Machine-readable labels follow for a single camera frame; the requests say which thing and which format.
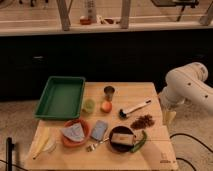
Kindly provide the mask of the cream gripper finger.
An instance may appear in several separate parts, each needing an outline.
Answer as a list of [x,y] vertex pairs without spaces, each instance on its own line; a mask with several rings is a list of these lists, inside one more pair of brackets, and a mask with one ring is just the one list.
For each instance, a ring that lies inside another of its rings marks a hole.
[[163,124],[168,126],[172,123],[173,119],[176,116],[176,112],[172,110],[163,110]]

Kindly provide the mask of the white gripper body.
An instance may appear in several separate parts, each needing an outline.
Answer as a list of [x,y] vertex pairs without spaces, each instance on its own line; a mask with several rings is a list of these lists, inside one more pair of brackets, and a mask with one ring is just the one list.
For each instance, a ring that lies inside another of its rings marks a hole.
[[166,109],[173,109],[182,105],[185,98],[172,90],[170,87],[164,87],[159,93],[159,100],[162,107]]

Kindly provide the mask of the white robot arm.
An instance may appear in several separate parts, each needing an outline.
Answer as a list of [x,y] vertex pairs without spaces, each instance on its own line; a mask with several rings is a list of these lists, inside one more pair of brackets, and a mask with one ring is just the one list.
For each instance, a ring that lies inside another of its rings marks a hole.
[[192,62],[170,70],[165,77],[166,86],[159,93],[163,124],[168,126],[176,116],[175,108],[190,100],[213,114],[213,88],[205,84],[207,67]]

